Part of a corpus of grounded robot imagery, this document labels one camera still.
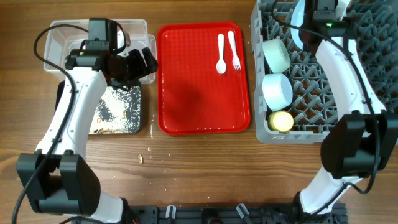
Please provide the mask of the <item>white plastic spoon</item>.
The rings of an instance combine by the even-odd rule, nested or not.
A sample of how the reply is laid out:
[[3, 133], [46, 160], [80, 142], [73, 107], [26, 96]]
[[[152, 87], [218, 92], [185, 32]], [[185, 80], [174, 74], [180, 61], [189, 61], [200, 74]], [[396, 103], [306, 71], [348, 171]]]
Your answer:
[[226, 63], [224, 61], [224, 35], [218, 34], [218, 61], [216, 63], [216, 70], [219, 74], [224, 74], [226, 72]]

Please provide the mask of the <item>white plastic fork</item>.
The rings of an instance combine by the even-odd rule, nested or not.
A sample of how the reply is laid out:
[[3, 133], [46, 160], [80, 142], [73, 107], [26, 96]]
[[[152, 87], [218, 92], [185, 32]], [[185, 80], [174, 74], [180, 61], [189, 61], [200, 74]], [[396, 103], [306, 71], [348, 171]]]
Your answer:
[[228, 40], [230, 43], [231, 51], [233, 54], [233, 67], [235, 70], [240, 70], [241, 69], [241, 62], [237, 54], [237, 48], [236, 48], [236, 40], [234, 36], [233, 31], [228, 32]]

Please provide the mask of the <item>green bowl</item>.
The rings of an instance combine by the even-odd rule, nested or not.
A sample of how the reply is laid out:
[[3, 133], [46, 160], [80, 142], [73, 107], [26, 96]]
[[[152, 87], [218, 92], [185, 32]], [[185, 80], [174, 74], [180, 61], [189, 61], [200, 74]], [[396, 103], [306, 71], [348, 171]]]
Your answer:
[[265, 60], [273, 73], [283, 73], [290, 67], [289, 53], [280, 39], [263, 42]]

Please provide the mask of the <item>light blue bowl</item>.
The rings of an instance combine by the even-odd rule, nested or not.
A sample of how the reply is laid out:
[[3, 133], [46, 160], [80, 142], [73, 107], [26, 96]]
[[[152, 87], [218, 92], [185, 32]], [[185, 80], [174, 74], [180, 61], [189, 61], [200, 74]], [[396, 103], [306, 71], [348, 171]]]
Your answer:
[[267, 74], [262, 81], [262, 92], [272, 111], [288, 107], [293, 100], [292, 85], [282, 73]]

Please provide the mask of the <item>yellow plastic cup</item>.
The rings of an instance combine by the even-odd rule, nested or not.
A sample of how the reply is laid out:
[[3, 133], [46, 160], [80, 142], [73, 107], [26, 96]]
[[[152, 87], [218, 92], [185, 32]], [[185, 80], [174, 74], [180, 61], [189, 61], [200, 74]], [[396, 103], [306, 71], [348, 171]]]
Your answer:
[[272, 131], [289, 132], [294, 125], [292, 115], [286, 111], [274, 112], [269, 116], [268, 126]]

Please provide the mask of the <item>light blue plate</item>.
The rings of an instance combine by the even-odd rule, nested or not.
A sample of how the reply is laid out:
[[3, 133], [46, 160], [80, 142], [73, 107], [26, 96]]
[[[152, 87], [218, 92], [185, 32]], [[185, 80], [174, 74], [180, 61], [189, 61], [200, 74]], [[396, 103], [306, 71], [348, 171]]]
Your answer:
[[[305, 0], [299, 0], [296, 4], [290, 24], [292, 26], [301, 27], [303, 24], [304, 17], [304, 9], [305, 9]], [[303, 42], [300, 39], [300, 31], [298, 29], [291, 29], [292, 40], [294, 44], [300, 49], [303, 49]]]

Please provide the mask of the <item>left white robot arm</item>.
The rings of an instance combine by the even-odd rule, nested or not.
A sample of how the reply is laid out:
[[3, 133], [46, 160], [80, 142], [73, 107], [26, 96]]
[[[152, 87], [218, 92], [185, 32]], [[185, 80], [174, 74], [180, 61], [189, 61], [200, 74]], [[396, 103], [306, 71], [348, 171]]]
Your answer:
[[35, 213], [66, 215], [68, 221], [138, 223], [124, 198], [101, 190], [86, 163], [86, 143], [96, 107], [107, 87], [128, 91], [138, 79], [154, 73], [158, 62], [149, 48], [118, 45], [120, 23], [91, 18], [88, 38], [65, 59], [65, 83], [44, 138], [31, 154], [21, 154], [16, 169], [23, 189], [14, 211], [27, 198]]

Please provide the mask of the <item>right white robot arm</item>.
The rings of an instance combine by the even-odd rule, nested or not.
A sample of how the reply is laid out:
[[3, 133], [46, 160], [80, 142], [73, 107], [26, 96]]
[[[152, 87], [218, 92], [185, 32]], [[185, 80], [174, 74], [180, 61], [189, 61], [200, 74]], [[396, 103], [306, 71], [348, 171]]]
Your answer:
[[358, 57], [353, 22], [346, 18], [351, 1], [304, 1], [300, 39], [325, 72], [338, 122], [323, 140], [322, 167], [299, 193], [308, 216], [331, 212], [333, 204], [362, 179], [373, 186], [396, 145], [397, 115], [379, 101]]

